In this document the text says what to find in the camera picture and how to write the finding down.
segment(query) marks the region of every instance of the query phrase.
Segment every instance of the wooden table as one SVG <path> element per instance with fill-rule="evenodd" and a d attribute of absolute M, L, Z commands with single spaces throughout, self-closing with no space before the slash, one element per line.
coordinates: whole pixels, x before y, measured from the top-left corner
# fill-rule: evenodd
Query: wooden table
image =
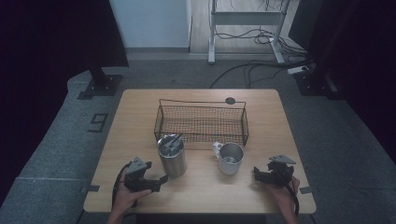
<path fill-rule="evenodd" d="M 146 179 L 165 175 L 157 154 L 154 125 L 159 99 L 223 102 L 233 97 L 247 102 L 249 138 L 245 158 L 236 175 L 224 175 L 212 151 L 212 143 L 186 143 L 187 171 L 140 199 L 137 214 L 271 214 L 277 209 L 262 183 L 254 180 L 253 167 L 267 171 L 269 157 L 286 155 L 297 164 L 294 176 L 300 188 L 308 187 L 279 95 L 275 90 L 127 90 L 109 131 L 90 191 L 84 203 L 87 212 L 110 212 L 114 181 L 121 167 L 139 157 L 152 161 Z M 311 193 L 298 194 L 300 213 L 312 214 L 316 205 Z"/>

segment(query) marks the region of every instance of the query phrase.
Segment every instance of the gray floor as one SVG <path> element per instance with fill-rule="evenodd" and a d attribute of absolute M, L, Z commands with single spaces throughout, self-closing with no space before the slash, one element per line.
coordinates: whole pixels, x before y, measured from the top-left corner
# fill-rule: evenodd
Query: gray floor
<path fill-rule="evenodd" d="M 85 72 L 69 80 L 64 105 L 15 179 L 1 207 L 0 223 L 106 223 L 107 214 L 82 211 L 122 92 L 207 89 L 223 72 L 248 62 L 224 57 L 209 65 L 205 55 L 147 52 L 130 53 L 128 58 L 130 68 L 104 69 L 108 75 L 123 75 L 115 96 L 78 100 L 91 76 Z M 252 79 L 271 77 L 276 71 L 261 67 Z M 213 88 L 245 87 L 240 68 Z M 302 223 L 396 223 L 395 164 L 347 102 L 302 96 L 285 70 L 251 88 L 279 92 L 318 207 L 312 216 L 300 215 Z M 100 128 L 91 124 L 95 114 L 108 114 L 100 133 L 89 132 Z M 127 222 L 134 223 L 134 217 Z M 270 215 L 267 223 L 282 223 L 282 219 Z"/>

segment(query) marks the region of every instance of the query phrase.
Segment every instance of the white wall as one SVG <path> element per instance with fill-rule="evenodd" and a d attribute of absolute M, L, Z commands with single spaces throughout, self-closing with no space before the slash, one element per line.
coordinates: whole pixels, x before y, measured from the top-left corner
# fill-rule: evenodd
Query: white wall
<path fill-rule="evenodd" d="M 125 48 L 188 48 L 190 0 L 110 0 Z"/>

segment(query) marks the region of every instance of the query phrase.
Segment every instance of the black curtain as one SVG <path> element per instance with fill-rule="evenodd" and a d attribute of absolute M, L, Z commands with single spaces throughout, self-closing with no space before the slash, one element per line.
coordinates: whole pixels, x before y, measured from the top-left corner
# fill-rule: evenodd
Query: black curtain
<path fill-rule="evenodd" d="M 1 1 L 0 15 L 2 202 L 62 106 L 67 80 L 93 63 L 128 62 L 108 0 Z"/>
<path fill-rule="evenodd" d="M 301 0 L 290 28 L 290 37 L 315 58 L 312 77 L 324 82 L 324 75 L 329 75 L 393 161 L 395 5 L 389 0 Z"/>

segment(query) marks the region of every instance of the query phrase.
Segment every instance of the black stand base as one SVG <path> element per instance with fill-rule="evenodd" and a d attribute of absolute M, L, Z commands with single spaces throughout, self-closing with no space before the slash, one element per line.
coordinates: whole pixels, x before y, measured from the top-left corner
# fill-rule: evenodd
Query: black stand base
<path fill-rule="evenodd" d="M 104 85 L 97 85 L 92 79 L 87 89 L 79 94 L 78 99 L 91 100 L 93 96 L 114 96 L 122 80 L 122 75 L 107 75 L 105 79 Z"/>
<path fill-rule="evenodd" d="M 328 77 L 321 83 L 313 84 L 313 74 L 294 74 L 294 79 L 301 95 L 305 96 L 326 96 L 329 100 L 344 100 L 341 93 L 332 84 Z"/>

